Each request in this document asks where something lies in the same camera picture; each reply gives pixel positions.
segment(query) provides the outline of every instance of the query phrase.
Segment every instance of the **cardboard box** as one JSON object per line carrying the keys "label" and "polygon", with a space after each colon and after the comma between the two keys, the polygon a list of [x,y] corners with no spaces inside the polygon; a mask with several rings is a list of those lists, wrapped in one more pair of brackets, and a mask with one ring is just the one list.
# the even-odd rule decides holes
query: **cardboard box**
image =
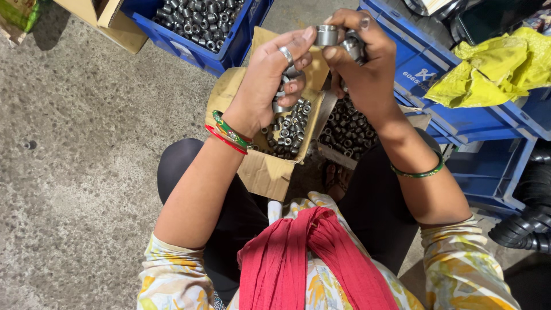
{"label": "cardboard box", "polygon": [[97,9],[92,0],[54,1],[130,53],[140,51],[148,38],[130,18],[119,12],[123,0],[102,0]]}
{"label": "cardboard box", "polygon": [[[321,132],[323,131],[323,128],[325,127],[325,124],[327,123],[327,120],[329,118],[329,114],[331,114],[331,111],[333,110],[333,107],[336,105],[337,100],[338,100],[337,96],[332,91],[327,92],[327,94],[325,95],[325,98],[322,103],[322,108],[320,109],[320,112],[319,112],[318,122],[314,129],[314,135],[313,135],[314,139],[318,139],[320,137]],[[410,108],[408,106],[403,106],[401,104],[398,104],[398,106],[400,107],[400,109],[404,114],[417,113],[421,111],[420,108]],[[426,130],[426,128],[429,126],[431,116],[430,114],[410,115],[410,116],[407,116],[407,119],[409,120],[409,122],[412,123],[413,127]],[[354,159],[347,157],[341,154],[340,152],[335,151],[334,149],[331,149],[326,145],[323,145],[317,141],[314,143],[315,145],[313,146],[318,150],[321,156],[350,170],[354,170],[356,168],[356,165],[358,164],[358,162],[355,161]]]}
{"label": "cardboard box", "polygon": [[[262,43],[270,41],[278,34],[262,29],[255,28],[255,35],[252,42],[253,53]],[[320,89],[329,72],[329,67],[323,57],[321,50],[317,47],[310,49],[312,53],[312,64],[304,69],[307,77],[306,89],[302,93],[302,97],[311,102],[312,110],[308,115],[308,122],[304,130],[304,141],[299,149],[299,154],[292,160],[281,159],[275,156],[249,150],[248,155],[241,163],[237,171],[239,177],[251,193],[262,195],[274,200],[283,201],[289,187],[289,180],[296,164],[303,163],[310,141],[313,139],[314,130],[318,120],[318,114],[322,106],[325,92]],[[212,92],[210,93],[207,104],[207,114],[205,123],[211,126],[215,125],[212,118],[212,111],[219,110],[224,112],[229,107],[237,90],[246,73],[246,68],[231,68],[228,69],[218,79]],[[278,113],[275,116],[285,116],[290,114]],[[278,132],[274,132],[274,136],[278,137]],[[267,145],[266,137],[262,133],[257,133],[253,138],[255,144],[261,149],[271,149]]]}

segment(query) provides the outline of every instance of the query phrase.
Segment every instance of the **bracelet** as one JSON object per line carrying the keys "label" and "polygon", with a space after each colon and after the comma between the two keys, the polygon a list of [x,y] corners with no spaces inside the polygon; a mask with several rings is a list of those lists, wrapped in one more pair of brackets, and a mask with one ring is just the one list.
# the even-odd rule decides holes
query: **bracelet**
{"label": "bracelet", "polygon": [[431,175],[433,175],[433,174],[437,173],[438,171],[440,171],[442,169],[442,167],[444,167],[444,157],[442,156],[442,154],[440,154],[440,152],[438,152],[434,149],[433,149],[433,151],[438,156],[438,165],[436,166],[436,168],[434,168],[432,170],[429,170],[427,172],[421,172],[421,173],[406,173],[406,172],[403,172],[403,171],[400,171],[400,170],[396,169],[396,167],[394,167],[394,165],[392,163],[390,163],[390,169],[392,169],[392,171],[394,171],[394,173],[396,173],[397,175],[401,175],[401,176],[406,177],[406,178],[418,179],[418,178],[430,177]]}
{"label": "bracelet", "polygon": [[234,150],[238,151],[239,153],[241,154],[244,154],[244,155],[247,155],[248,153],[240,148],[238,148],[237,146],[235,146],[233,143],[231,143],[230,141],[224,139],[223,136],[217,134],[215,131],[214,131],[214,127],[213,126],[209,126],[209,125],[205,125],[205,128],[210,132],[212,133],[214,136],[216,136],[218,139],[224,141],[224,143],[226,143],[227,145],[231,146]]}
{"label": "bracelet", "polygon": [[227,136],[228,138],[230,138],[230,140],[234,141],[241,147],[245,149],[252,149],[252,140],[243,139],[238,134],[236,134],[235,131],[231,129],[231,127],[228,126],[228,124],[226,124],[226,122],[222,119],[222,115],[223,113],[218,110],[212,111],[212,117],[216,121],[216,127],[220,131],[220,133],[224,136]]}

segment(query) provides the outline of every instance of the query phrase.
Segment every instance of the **printed sleeve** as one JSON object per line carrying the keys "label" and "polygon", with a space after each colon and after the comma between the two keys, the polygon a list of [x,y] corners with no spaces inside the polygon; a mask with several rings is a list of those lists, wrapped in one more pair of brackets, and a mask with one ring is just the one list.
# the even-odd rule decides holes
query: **printed sleeve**
{"label": "printed sleeve", "polygon": [[430,309],[520,310],[474,217],[421,230]]}
{"label": "printed sleeve", "polygon": [[176,247],[152,234],[144,255],[138,310],[214,309],[214,289],[203,267],[203,250]]}

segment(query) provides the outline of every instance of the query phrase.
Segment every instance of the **concrete floor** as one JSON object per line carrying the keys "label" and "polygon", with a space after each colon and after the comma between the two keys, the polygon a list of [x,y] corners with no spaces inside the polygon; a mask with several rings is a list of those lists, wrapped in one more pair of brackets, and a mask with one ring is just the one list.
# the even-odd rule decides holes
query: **concrete floor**
{"label": "concrete floor", "polygon": [[[282,33],[357,5],[277,0],[263,26]],[[160,154],[183,137],[207,137],[216,78],[150,41],[131,55],[56,4],[21,46],[0,40],[0,55],[0,304],[133,308],[161,208]],[[21,146],[29,140],[35,150]],[[297,171],[291,186],[321,189]],[[423,281],[421,257],[417,240],[401,271],[408,286]]]}

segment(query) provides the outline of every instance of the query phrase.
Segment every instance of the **forearm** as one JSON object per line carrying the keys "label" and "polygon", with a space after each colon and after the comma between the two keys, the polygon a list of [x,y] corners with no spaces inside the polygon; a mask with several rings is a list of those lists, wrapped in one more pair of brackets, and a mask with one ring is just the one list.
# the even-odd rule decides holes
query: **forearm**
{"label": "forearm", "polygon": [[[381,118],[372,122],[394,167],[407,173],[435,168],[438,156],[393,103]],[[464,221],[471,217],[465,195],[444,166],[425,178],[398,176],[406,205],[423,227]]]}
{"label": "forearm", "polygon": [[209,136],[163,206],[155,236],[178,247],[204,246],[214,231],[243,157],[215,136]]}

